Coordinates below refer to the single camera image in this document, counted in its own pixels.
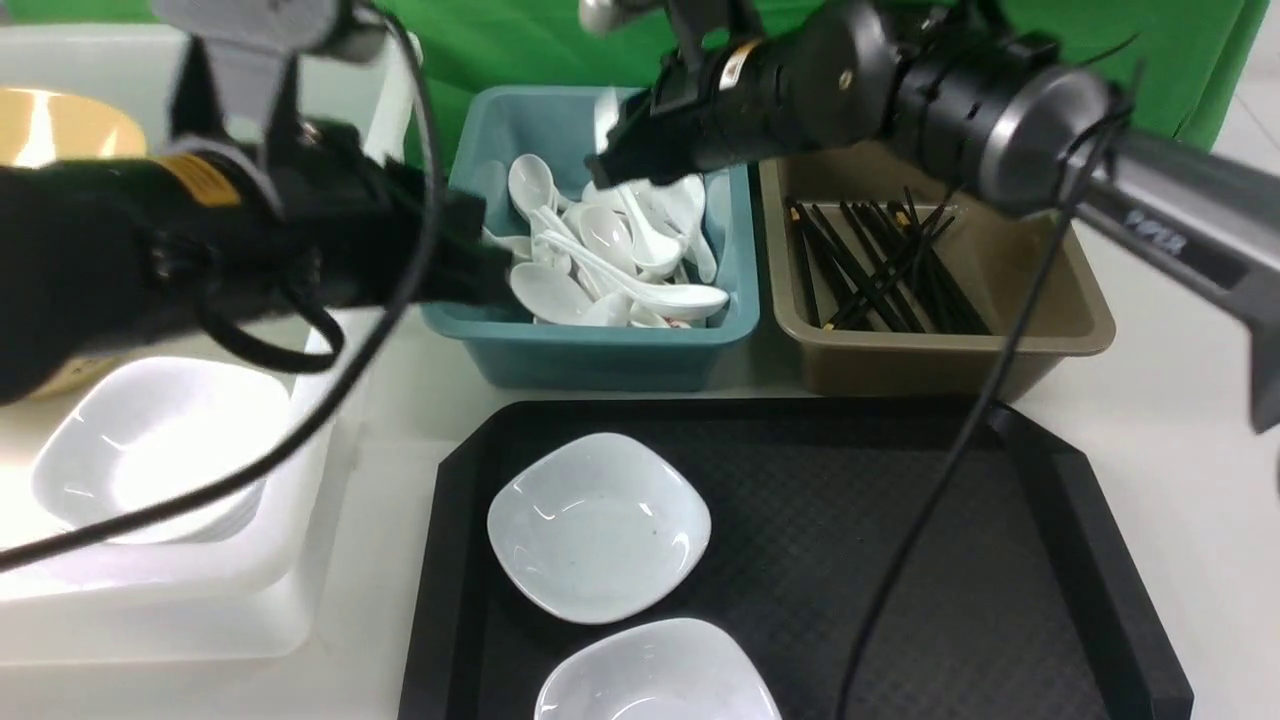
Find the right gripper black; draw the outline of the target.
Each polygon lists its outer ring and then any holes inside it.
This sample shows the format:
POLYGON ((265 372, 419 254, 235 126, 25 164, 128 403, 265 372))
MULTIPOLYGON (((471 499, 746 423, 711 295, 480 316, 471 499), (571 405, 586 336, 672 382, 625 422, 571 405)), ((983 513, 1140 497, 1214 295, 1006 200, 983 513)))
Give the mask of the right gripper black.
POLYGON ((742 44, 691 78, 690 100, 668 70, 625 102, 605 147, 585 160, 596 187, 672 184, 870 137, 870 42, 851 35, 742 44))

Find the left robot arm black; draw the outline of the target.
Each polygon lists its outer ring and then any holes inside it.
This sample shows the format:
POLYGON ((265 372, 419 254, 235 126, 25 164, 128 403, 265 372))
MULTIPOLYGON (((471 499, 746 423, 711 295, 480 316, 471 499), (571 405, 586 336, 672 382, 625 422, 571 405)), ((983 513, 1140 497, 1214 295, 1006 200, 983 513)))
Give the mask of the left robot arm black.
POLYGON ((169 141, 143 158, 3 170, 3 401, 73 359, 205 333, 319 374, 333 311, 512 300, 485 202, 306 120, 301 60, 370 61, 402 27, 365 1, 155 1, 186 35, 169 141))

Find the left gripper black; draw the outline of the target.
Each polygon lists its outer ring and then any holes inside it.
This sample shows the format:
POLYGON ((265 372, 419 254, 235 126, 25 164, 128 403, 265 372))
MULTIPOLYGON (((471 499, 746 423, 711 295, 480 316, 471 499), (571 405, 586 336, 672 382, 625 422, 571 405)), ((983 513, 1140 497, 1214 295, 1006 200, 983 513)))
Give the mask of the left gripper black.
POLYGON ((365 155, 353 126, 308 126, 312 150, 328 178, 316 192, 317 214, 303 227, 316 258, 312 296, 328 307, 379 307, 392 299, 431 227, 428 269, 410 302, 494 309, 515 305, 508 284, 512 252, 481 238, 486 204, 444 188, 424 197, 428 178, 402 161, 365 155))

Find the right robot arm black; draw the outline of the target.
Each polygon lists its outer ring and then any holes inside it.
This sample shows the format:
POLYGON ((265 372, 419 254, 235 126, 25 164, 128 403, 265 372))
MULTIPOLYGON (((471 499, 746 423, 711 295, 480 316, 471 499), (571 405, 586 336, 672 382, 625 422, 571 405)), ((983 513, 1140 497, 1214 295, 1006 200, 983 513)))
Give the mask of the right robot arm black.
POLYGON ((676 46, 586 159, 598 188, 883 143, 1006 217, 1080 219, 1234 316, 1252 425, 1277 424, 1275 176, 1132 127, 1121 85, 992 1, 826 1, 780 35, 750 1, 579 5, 598 36, 653 12, 676 46))

